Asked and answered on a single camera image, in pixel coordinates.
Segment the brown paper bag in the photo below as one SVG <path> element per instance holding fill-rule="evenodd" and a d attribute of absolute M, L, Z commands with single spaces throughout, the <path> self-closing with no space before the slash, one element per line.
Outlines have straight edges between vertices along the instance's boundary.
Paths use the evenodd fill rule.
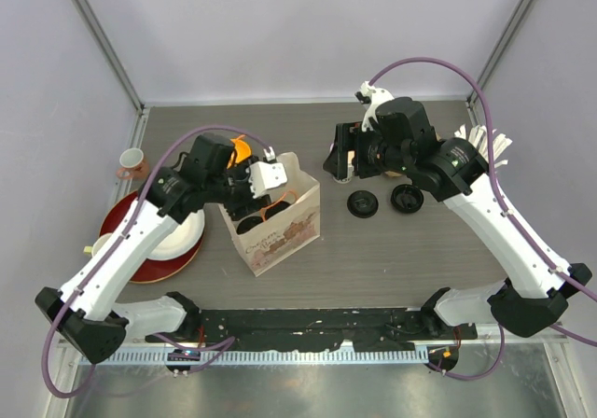
<path fill-rule="evenodd" d="M 261 216 L 263 222 L 239 235 L 241 220 L 232 219 L 224 206 L 219 210 L 228 228 L 231 240 L 243 261 L 259 276 L 290 257 L 320 236 L 321 196 L 320 183 L 300 167 L 294 152 L 285 152 L 277 158 L 287 174 L 287 183 L 269 192 L 272 204 L 290 203 L 283 212 L 267 219 L 262 208 L 250 216 Z"/>

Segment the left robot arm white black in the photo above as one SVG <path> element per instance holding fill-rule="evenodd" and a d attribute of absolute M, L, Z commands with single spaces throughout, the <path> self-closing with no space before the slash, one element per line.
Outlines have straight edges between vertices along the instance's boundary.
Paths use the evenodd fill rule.
<path fill-rule="evenodd" d="M 259 199 L 286 181 L 271 146 L 262 158 L 230 165 L 230 139 L 213 127 L 192 133 L 195 141 L 179 168 L 160 162 L 107 243 L 60 288 L 43 288 L 35 303 L 88 361 L 98 364 L 127 339 L 166 333 L 191 341 L 200 312 L 192 300 L 170 292 L 156 300 L 119 304 L 118 296 L 157 245 L 207 203 L 256 210 Z"/>

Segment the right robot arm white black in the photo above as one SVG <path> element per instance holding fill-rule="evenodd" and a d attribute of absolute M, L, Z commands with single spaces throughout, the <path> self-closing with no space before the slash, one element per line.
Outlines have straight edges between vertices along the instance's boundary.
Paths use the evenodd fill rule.
<path fill-rule="evenodd" d="M 463 135 L 443 139 L 423 104 L 383 97 L 359 122 L 339 123 L 323 168 L 338 180 L 387 172 L 444 204 L 472 229 L 507 277 L 493 285 L 444 287 L 424 305 L 421 325 L 434 339 L 465 323 L 495 323 L 528 338 L 552 327 L 592 273 L 539 239 L 507 196 L 493 188 L 487 159 Z"/>

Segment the stack of white paper cups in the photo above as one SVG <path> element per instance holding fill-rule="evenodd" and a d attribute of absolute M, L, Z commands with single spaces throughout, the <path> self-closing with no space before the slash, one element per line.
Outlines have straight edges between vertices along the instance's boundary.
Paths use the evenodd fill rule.
<path fill-rule="evenodd" d="M 337 157 L 333 176 L 340 184 L 349 183 L 354 177 L 352 158 Z"/>

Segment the orange bowl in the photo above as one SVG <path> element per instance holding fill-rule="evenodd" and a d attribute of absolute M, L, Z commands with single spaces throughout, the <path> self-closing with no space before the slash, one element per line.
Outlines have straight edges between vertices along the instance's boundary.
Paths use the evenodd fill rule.
<path fill-rule="evenodd" d="M 234 151 L 229 161 L 229 168 L 231 166 L 239 164 L 244 160 L 247 160 L 249 157 L 252 156 L 252 149 L 249 146 L 249 144 L 244 141 L 242 136 L 233 138 L 231 142 L 234 144 Z"/>

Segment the white plate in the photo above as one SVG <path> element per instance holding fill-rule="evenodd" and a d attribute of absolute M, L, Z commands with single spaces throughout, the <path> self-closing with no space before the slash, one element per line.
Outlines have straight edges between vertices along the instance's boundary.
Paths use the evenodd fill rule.
<path fill-rule="evenodd" d="M 184 255 L 202 237 L 204 227 L 204 212 L 191 213 L 182 225 L 178 225 L 152 250 L 148 258 L 163 261 Z"/>

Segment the stack of black lids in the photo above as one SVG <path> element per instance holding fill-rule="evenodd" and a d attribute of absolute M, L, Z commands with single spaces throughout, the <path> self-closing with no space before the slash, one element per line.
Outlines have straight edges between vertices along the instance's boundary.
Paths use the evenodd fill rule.
<path fill-rule="evenodd" d="M 349 195 L 347 199 L 347 208 L 353 216 L 369 218 L 377 213 L 379 201 L 370 191 L 356 190 Z"/>

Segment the small pink ceramic cup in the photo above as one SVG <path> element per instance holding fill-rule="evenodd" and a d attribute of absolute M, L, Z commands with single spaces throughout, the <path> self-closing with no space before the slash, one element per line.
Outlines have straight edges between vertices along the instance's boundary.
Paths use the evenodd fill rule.
<path fill-rule="evenodd" d="M 119 157 L 120 168 L 117 178 L 120 180 L 141 180 L 150 172 L 146 156 L 141 148 L 132 147 L 123 151 Z"/>

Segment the loose black lid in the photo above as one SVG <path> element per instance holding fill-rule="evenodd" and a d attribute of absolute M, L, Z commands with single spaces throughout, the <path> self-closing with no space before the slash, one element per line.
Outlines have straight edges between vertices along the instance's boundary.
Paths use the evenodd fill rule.
<path fill-rule="evenodd" d="M 414 214 L 422 208 L 424 195 L 413 185 L 400 184 L 392 190 L 390 202 L 399 213 Z"/>

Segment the red plate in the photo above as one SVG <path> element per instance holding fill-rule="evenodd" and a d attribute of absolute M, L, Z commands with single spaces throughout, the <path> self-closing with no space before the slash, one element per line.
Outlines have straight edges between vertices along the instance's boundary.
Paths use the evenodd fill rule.
<path fill-rule="evenodd" d="M 134 191 L 122 200 L 116 203 L 104 218 L 100 227 L 99 235 L 102 236 L 116 229 L 120 221 L 128 213 L 132 202 L 136 199 L 137 192 Z M 189 250 L 176 258 L 163 261 L 156 259 L 147 259 L 139 270 L 131 278 L 133 284 L 153 284 L 164 281 L 181 272 L 199 253 L 203 240 L 203 232 L 195 240 L 194 245 Z"/>

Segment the bundle of wrapped straws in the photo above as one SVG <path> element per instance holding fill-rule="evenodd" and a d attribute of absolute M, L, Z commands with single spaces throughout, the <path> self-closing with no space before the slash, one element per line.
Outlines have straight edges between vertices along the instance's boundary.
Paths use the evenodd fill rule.
<path fill-rule="evenodd" d="M 489 161 L 489 136 L 485 126 L 477 125 L 468 131 L 463 124 L 453 133 L 453 136 L 468 141 L 486 161 Z M 492 142 L 494 168 L 498 169 L 502 166 L 507 166 L 508 159 L 502 159 L 501 156 L 512 144 L 512 140 L 503 133 L 493 130 Z"/>

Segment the yellow green mug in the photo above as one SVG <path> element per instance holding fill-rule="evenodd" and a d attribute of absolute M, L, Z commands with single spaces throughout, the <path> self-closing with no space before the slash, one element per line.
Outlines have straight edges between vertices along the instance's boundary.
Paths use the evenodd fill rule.
<path fill-rule="evenodd" d="M 94 257 L 99 253 L 102 247 L 108 242 L 110 237 L 112 236 L 111 232 L 101 235 L 92 245 L 87 245 L 83 249 L 83 253 L 85 255 L 90 256 L 91 258 Z"/>

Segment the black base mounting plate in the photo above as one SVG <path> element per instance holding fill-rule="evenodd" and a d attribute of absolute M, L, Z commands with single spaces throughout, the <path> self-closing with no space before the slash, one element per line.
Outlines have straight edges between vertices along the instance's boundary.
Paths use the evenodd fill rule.
<path fill-rule="evenodd" d="M 234 337 L 233 351 L 320 353 L 349 341 L 357 352 L 410 350 L 416 341 L 464 341 L 478 337 L 473 325 L 437 326 L 406 308 L 204 310 L 189 341 L 215 344 Z"/>

